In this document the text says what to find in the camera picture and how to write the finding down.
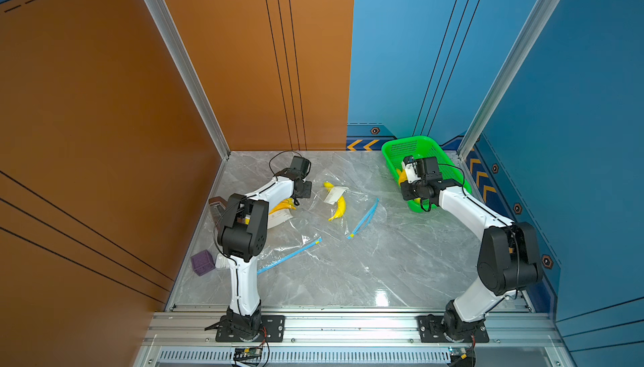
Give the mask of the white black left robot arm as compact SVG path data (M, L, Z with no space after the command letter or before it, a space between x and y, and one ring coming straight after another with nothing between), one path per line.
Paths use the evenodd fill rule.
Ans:
M263 186L246 194L232 194L216 222L216 245L231 274L231 301L216 328L243 341L263 338L261 299L258 294L258 257L268 238L269 212L286 199L296 205L311 196L311 162L298 152L290 166Z

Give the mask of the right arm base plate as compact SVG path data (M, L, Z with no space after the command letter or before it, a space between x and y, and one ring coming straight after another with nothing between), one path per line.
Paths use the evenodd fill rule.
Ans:
M487 344L490 342L486 320L463 322L456 314L427 314L416 318L422 343Z

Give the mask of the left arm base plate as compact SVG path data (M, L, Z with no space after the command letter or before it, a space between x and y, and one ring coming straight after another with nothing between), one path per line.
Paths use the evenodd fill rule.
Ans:
M228 317L222 317L216 327L216 342L247 342L281 343L285 332L286 317L284 315L262 315L258 330L234 328L233 322Z

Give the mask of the clear zip bag with bananas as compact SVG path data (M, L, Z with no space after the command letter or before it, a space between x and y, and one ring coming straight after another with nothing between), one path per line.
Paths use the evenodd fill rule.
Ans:
M355 241L372 224L380 204L375 195L327 179L315 187L307 211L330 233Z

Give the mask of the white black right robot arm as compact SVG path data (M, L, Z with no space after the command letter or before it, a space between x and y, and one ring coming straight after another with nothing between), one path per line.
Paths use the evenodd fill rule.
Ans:
M441 315L417 318L424 343L489 341L486 315L511 294L543 279L537 232L527 222L517 223L482 204L466 191L464 184L446 179L435 157L402 161L400 189L405 200L419 199L455 216L468 227L481 246L476 263L478 278Z

